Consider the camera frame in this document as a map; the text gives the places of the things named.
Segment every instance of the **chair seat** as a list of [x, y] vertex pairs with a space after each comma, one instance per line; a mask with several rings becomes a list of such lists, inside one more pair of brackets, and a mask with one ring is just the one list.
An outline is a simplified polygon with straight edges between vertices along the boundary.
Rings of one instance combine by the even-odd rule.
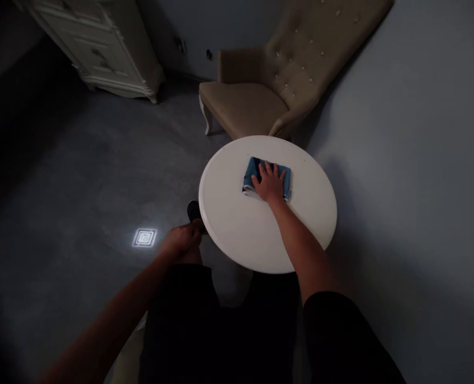
[[256, 83], [201, 83], [199, 95], [233, 140], [268, 135], [276, 119], [288, 112], [277, 94]]

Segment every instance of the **cabinet leg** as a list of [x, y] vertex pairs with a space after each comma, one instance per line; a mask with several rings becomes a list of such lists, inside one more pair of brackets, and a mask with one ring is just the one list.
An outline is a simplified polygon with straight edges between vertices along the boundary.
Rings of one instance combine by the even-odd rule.
[[199, 95], [199, 106], [201, 107], [201, 112], [203, 113], [203, 116], [205, 117], [206, 120], [206, 129], [205, 129], [205, 135], [209, 135], [212, 133], [212, 113], [210, 110], [206, 107], [206, 105], [203, 104], [201, 101], [201, 95]]
[[150, 96], [147, 96], [148, 99], [153, 103], [153, 104], [156, 104], [158, 102], [157, 100], [157, 95], [150, 95]]

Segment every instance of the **black shoe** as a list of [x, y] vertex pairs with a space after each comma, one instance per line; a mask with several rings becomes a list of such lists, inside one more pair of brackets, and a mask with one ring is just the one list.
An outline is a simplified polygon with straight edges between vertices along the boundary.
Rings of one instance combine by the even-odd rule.
[[[190, 222], [193, 222], [195, 219], [200, 219], [203, 222], [201, 211], [199, 210], [199, 203], [196, 200], [191, 200], [189, 205], [187, 205], [187, 216]], [[200, 232], [202, 235], [206, 233], [205, 226], [203, 226]]]

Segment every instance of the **table top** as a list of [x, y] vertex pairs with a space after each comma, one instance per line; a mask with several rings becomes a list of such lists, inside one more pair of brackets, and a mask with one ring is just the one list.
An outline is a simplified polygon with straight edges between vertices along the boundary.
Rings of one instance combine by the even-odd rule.
[[292, 272], [269, 205], [242, 194], [251, 156], [292, 170], [288, 204], [321, 246], [329, 245], [336, 227], [336, 199], [327, 175], [304, 150], [271, 136], [235, 140], [210, 159], [199, 184], [203, 222], [214, 243], [236, 263], [263, 273]]

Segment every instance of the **blue microfiber towel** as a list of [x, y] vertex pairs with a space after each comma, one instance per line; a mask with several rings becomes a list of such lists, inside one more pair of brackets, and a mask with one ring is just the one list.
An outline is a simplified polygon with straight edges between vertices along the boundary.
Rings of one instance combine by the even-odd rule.
[[[258, 164], [260, 163], [262, 163], [263, 167], [265, 168], [265, 160], [259, 159], [257, 157], [251, 157], [249, 159], [249, 164], [247, 165], [247, 171], [244, 176], [244, 186], [242, 187], [242, 193], [244, 195], [252, 196], [257, 199], [260, 199], [260, 197], [258, 196], [258, 194], [256, 193], [253, 187], [251, 176], [255, 175], [258, 178], [258, 182], [262, 182], [262, 176], [260, 175], [260, 170], [258, 168]], [[271, 162], [269, 163], [272, 169], [274, 169], [274, 163], [271, 163]], [[283, 171], [286, 171], [285, 179], [283, 180], [283, 199], [285, 199], [285, 201], [288, 201], [288, 199], [290, 199], [290, 194], [291, 194], [290, 177], [291, 177], [292, 171], [290, 170], [290, 168], [279, 165], [279, 164], [278, 164], [278, 171], [280, 175]]]

